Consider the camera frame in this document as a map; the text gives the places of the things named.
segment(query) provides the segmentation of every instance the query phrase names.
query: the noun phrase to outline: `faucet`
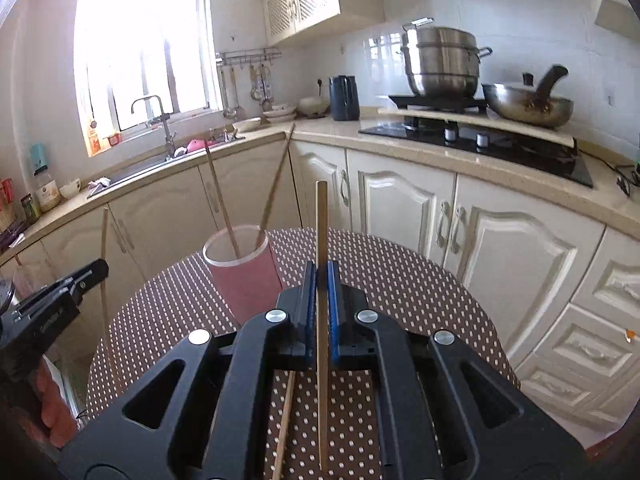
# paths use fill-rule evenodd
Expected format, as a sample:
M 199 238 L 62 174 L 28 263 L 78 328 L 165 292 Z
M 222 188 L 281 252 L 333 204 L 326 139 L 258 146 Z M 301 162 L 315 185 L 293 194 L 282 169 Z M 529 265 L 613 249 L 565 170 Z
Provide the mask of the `faucet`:
M 175 132 L 173 134 L 169 132 L 169 125 L 166 123 L 166 121 L 169 117 L 171 117 L 171 115 L 164 113 L 164 107 L 162 106 L 162 99 L 160 98 L 160 96 L 145 95 L 139 99 L 136 99 L 131 104 L 131 113 L 133 114 L 133 107 L 138 101 L 149 101 L 154 97 L 158 99 L 158 102 L 160 103 L 160 116 L 154 117 L 153 119 L 151 119 L 151 121 L 149 121 L 148 124 L 153 124 L 154 122 L 158 122 L 158 120 L 162 121 L 162 126 L 164 126 L 164 147 L 166 148 L 166 160 L 172 160 L 172 158 L 174 158 L 174 155 L 175 155 L 175 144 L 174 144 Z

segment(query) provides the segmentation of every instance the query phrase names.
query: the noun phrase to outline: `polka dot tablecloth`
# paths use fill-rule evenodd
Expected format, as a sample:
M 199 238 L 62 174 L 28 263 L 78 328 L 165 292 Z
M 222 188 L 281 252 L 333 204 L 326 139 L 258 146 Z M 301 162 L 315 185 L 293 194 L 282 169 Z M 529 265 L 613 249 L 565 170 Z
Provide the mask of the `polka dot tablecloth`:
M 278 273 L 285 288 L 300 285 L 314 259 L 310 229 L 270 231 Z M 343 283 L 363 290 L 369 307 L 393 317 L 411 332 L 431 335 L 446 328 L 462 338 L 505 378 L 518 385 L 495 327 L 453 277 L 411 250 L 375 237 L 329 233 L 329 259 L 340 263 Z M 211 281 L 201 254 L 193 254 L 150 280 L 110 326 L 110 339 L 126 386 L 149 370 L 194 329 L 215 335 L 236 330 L 226 303 Z M 264 477 L 271 478 L 288 372 L 276 371 L 271 397 Z M 287 437 L 283 478 L 360 480 L 380 478 L 378 428 L 369 372 L 332 372 L 329 464 L 318 467 L 316 375 L 299 372 Z M 97 349 L 88 384 L 88 411 L 97 416 L 115 398 L 103 345 Z

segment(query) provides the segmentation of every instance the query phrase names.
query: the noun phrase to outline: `pink cup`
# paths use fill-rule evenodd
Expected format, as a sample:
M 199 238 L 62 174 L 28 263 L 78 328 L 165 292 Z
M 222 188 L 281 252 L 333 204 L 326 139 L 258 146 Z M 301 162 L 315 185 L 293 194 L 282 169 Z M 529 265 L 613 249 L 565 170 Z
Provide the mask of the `pink cup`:
M 240 258 L 236 259 L 226 229 L 214 234 L 204 245 L 202 254 L 209 265 L 213 283 L 236 320 L 244 324 L 261 312 L 275 307 L 282 283 L 273 261 L 269 236 L 265 233 L 260 246 L 255 240 L 257 225 L 233 228 Z

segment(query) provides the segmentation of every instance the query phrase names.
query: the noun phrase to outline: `wok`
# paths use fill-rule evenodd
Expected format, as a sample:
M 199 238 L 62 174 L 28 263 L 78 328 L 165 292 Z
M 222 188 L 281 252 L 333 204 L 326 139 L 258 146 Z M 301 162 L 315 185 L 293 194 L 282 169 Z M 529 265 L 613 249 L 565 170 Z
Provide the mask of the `wok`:
M 554 65 L 537 88 L 533 86 L 533 76 L 526 73 L 523 74 L 524 85 L 483 84 L 482 90 L 489 108 L 501 117 L 545 128 L 558 128 L 571 118 L 574 102 L 551 97 L 550 94 L 558 80 L 568 74 L 564 66 Z

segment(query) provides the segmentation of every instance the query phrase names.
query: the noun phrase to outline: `wooden chopstick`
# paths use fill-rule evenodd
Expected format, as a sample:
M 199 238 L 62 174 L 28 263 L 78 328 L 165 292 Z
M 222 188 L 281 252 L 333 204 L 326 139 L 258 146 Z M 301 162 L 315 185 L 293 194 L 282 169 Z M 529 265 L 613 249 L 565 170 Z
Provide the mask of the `wooden chopstick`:
M 258 247 L 260 247 L 260 243 L 262 242 L 262 237 L 264 236 L 264 231 L 267 228 L 269 217 L 271 216 L 271 210 L 273 209 L 273 201 L 276 197 L 276 190 L 278 189 L 278 183 L 280 182 L 280 175 L 282 174 L 284 161 L 287 160 L 287 153 L 289 153 L 289 144 L 291 142 L 291 137 L 293 136 L 293 130 L 295 129 L 295 127 L 296 127 L 296 121 L 293 121 L 291 123 L 289 135 L 287 135 L 287 138 L 284 142 L 284 146 L 282 148 L 282 154 L 280 155 L 280 161 L 278 163 L 278 168 L 276 169 L 276 175 L 273 177 L 273 182 L 271 183 L 271 189 L 269 190 L 267 203 L 264 205 L 262 220 L 260 220 L 260 232 L 258 232 L 258 237 L 255 239 L 256 250 L 258 249 Z
M 213 185 L 216 187 L 216 194 L 218 195 L 218 202 L 220 202 L 220 209 L 222 209 L 222 217 L 225 219 L 226 231 L 231 238 L 231 245 L 234 248 L 236 259 L 240 259 L 240 247 L 238 247 L 238 241 L 236 235 L 231 227 L 231 221 L 229 220 L 229 213 L 226 211 L 225 199 L 222 197 L 222 190 L 220 189 L 220 183 L 218 182 L 218 176 L 216 175 L 216 169 L 213 167 L 213 159 L 211 158 L 211 152 L 209 151 L 209 143 L 207 139 L 204 141 L 204 149 L 207 152 L 207 162 L 209 163 L 209 169 L 211 171 L 211 177 L 213 178 Z
M 109 227 L 109 208 L 102 210 L 102 238 L 100 240 L 100 257 L 107 259 L 107 229 Z M 109 339 L 109 314 L 107 312 L 107 283 L 106 280 L 100 282 L 100 301 L 102 302 L 102 341 L 107 350 L 107 365 L 111 369 L 111 375 L 116 383 L 116 392 L 120 396 L 123 392 L 120 375 L 116 369 L 116 359 Z
M 329 300 L 327 291 L 328 231 L 327 183 L 316 182 L 316 355 L 318 369 L 318 452 L 320 470 L 329 467 Z
M 289 371 L 289 381 L 287 382 L 287 393 L 282 407 L 282 418 L 280 419 L 280 433 L 278 434 L 278 447 L 276 448 L 276 461 L 274 462 L 273 475 L 271 480 L 280 480 L 282 467 L 284 466 L 284 452 L 287 447 L 287 433 L 289 433 L 289 419 L 291 407 L 293 405 L 293 393 L 296 390 L 296 374 Z

